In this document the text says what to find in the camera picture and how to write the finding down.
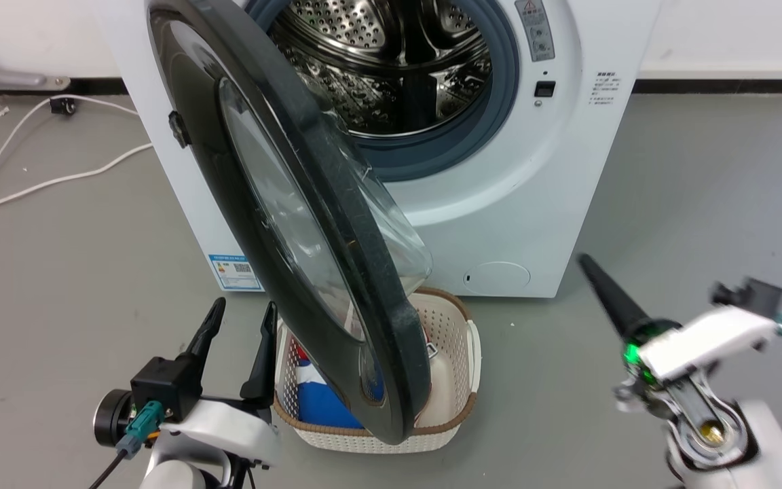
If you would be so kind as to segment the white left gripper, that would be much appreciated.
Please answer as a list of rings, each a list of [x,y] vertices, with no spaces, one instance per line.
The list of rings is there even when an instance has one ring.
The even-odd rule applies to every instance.
[[[205,368],[212,341],[217,336],[226,309],[225,297],[218,297],[178,360],[187,360],[201,371]],[[272,403],[276,374],[278,308],[267,304],[261,322],[261,343],[248,380],[242,385],[243,403]],[[282,458],[280,436],[272,424],[220,401],[200,400],[179,423],[160,425],[157,463],[170,460],[219,465],[231,469],[229,456],[275,467]]]

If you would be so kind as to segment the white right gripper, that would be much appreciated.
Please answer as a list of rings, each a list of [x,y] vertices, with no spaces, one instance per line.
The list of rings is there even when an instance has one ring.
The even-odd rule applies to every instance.
[[[655,318],[589,254],[578,254],[577,262],[625,344],[626,389],[681,380],[745,348],[769,342],[777,334],[775,319],[736,306],[719,306],[685,325]]]

